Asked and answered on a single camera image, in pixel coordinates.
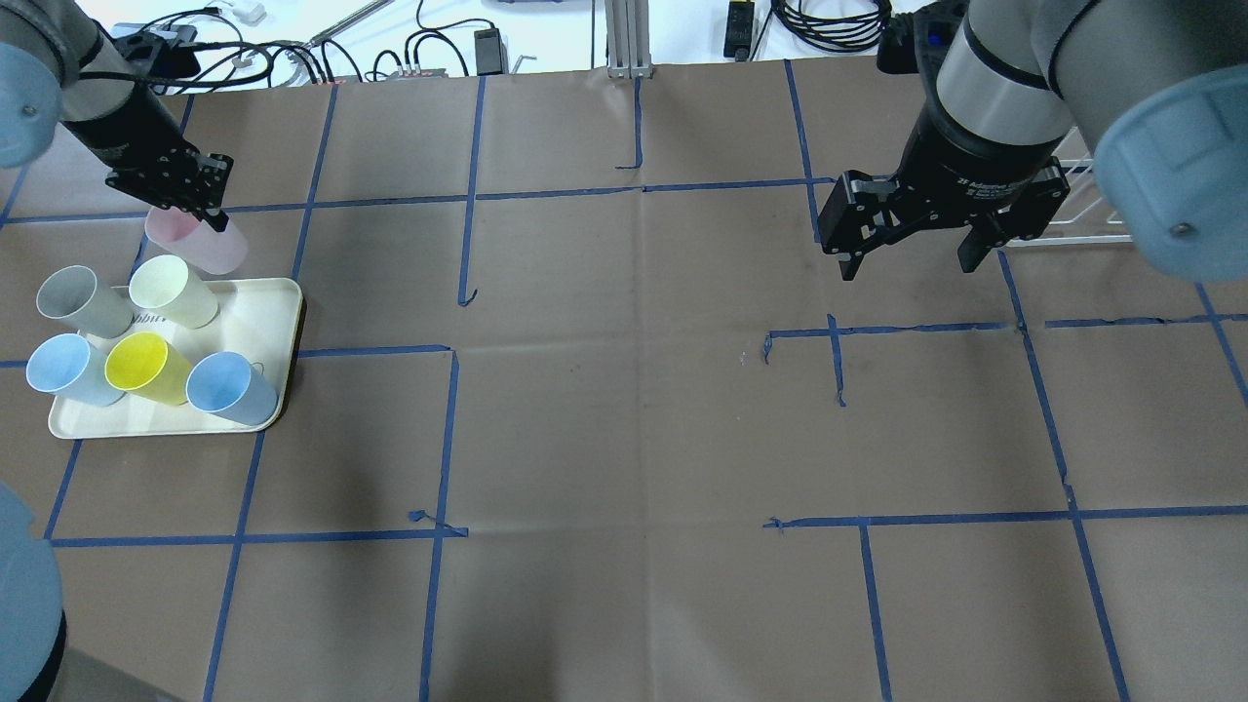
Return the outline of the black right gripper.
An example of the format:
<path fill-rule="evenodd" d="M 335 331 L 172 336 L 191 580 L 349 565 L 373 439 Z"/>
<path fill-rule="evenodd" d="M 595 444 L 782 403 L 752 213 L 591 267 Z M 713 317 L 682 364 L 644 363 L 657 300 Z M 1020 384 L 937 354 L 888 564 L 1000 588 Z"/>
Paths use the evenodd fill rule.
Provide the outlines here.
<path fill-rule="evenodd" d="M 1041 237 L 1070 195 L 1053 156 L 1070 122 L 1031 145 L 1008 145 L 963 129 L 942 107 L 922 107 L 896 172 L 847 170 L 819 214 L 824 254 L 839 256 L 851 284 L 866 254 L 919 231 L 967 229 L 958 244 L 963 274 L 1013 240 Z"/>

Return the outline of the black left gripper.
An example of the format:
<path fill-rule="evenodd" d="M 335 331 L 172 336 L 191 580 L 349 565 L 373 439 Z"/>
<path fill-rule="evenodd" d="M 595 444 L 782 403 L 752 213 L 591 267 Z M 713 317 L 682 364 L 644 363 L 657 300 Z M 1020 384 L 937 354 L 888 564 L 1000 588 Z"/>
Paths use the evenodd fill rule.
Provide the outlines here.
<path fill-rule="evenodd" d="M 227 154 L 205 154 L 190 142 L 178 142 L 105 162 L 105 182 L 111 189 L 155 209 L 191 214 L 215 232 L 223 232 L 230 224 L 222 201 L 235 160 Z"/>

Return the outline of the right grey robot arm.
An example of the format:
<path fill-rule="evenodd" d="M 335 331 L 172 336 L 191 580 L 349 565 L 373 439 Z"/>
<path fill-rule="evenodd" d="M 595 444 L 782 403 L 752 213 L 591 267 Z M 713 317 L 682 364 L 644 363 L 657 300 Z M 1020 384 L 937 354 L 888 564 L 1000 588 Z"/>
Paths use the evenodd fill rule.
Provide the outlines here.
<path fill-rule="evenodd" d="M 958 266 L 1040 237 L 1070 196 L 1077 130 L 1151 267 L 1191 284 L 1247 270 L 1243 1 L 936 1 L 885 24 L 877 67 L 924 107 L 896 172 L 847 170 L 819 216 L 842 280 L 919 231 L 963 229 Z"/>

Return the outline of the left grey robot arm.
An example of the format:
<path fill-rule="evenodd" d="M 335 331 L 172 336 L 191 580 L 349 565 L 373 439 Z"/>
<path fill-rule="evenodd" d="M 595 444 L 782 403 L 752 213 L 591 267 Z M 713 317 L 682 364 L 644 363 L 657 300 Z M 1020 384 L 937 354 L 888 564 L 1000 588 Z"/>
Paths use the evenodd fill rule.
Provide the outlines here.
<path fill-rule="evenodd" d="M 233 166 L 183 137 L 154 94 L 154 79 L 122 57 L 74 1 L 2 4 L 2 166 L 42 156 L 57 126 L 109 167 L 109 186 L 156 209 L 176 209 L 222 231 Z M 46 701 L 66 650 L 62 586 L 34 515 L 2 488 L 2 698 Z"/>

